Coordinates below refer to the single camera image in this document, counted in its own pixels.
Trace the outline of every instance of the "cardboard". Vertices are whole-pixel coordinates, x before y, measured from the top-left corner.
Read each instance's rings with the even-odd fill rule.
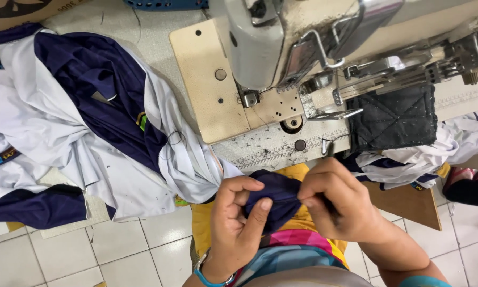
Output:
[[[0,31],[39,22],[87,0],[0,0]]]

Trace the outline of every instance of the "seamstress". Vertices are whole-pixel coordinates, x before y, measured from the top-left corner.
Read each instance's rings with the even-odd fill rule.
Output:
[[[337,160],[325,159],[310,171],[300,164],[279,173],[302,180],[298,199],[303,205],[271,235],[261,236],[271,199],[259,200],[248,219],[242,215],[241,206],[249,192],[264,187],[253,178],[225,179],[213,203],[193,206],[193,236],[201,259],[183,287],[225,283],[244,287],[371,286],[349,271],[343,255],[346,242],[359,243],[387,287],[450,287],[426,252],[380,214],[370,202],[367,188]],[[316,196],[319,192],[340,213],[338,226]]]

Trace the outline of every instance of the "tile floor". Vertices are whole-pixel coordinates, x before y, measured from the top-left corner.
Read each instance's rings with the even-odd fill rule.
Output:
[[[430,254],[453,287],[478,287],[478,207],[436,201],[443,231],[384,212]],[[178,287],[191,274],[189,207],[157,218],[102,222],[54,238],[21,228],[0,236],[0,287]],[[350,243],[352,271],[384,287],[375,265]]]

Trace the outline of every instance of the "sewing machine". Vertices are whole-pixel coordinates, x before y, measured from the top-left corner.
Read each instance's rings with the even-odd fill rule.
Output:
[[[209,0],[170,42],[200,133],[362,112],[345,100],[461,75],[478,83],[478,0]]]

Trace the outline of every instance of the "right hand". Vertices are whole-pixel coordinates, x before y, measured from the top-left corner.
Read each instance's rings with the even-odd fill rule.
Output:
[[[324,202],[316,196],[324,193],[341,215],[333,224]],[[308,208],[313,223],[324,238],[350,242],[382,243],[391,223],[370,202],[368,189],[338,160],[325,158],[307,174],[298,193]]]

